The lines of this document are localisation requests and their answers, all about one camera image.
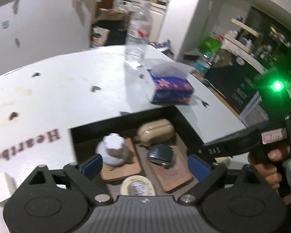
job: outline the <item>white block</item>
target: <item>white block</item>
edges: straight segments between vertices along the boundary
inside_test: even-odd
[[[5,172],[0,173],[0,206],[9,200],[12,194],[15,192],[16,187],[12,178]]]

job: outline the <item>bottle label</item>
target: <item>bottle label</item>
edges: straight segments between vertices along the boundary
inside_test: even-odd
[[[151,34],[151,23],[147,22],[131,22],[128,34],[135,38],[148,39]]]

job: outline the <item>clear bottle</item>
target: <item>clear bottle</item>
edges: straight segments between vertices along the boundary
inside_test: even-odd
[[[139,11],[132,16],[129,23],[125,44],[125,63],[134,69],[142,66],[149,43],[153,25],[150,7],[150,2],[142,1]]]

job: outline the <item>tabletop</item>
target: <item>tabletop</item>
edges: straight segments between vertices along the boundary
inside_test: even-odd
[[[151,46],[145,58],[170,60]],[[76,161],[70,128],[159,108],[139,79],[138,70],[124,65],[124,46],[60,55],[0,76],[0,172],[19,186],[39,164],[59,169]],[[202,83],[187,79],[194,96],[177,108],[204,142],[244,129]],[[7,232],[0,208],[0,233]]]

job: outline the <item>glowing green led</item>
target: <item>glowing green led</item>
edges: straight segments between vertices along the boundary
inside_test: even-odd
[[[279,92],[284,88],[284,85],[281,81],[275,81],[272,85],[271,85],[272,90],[274,90],[275,92]]]

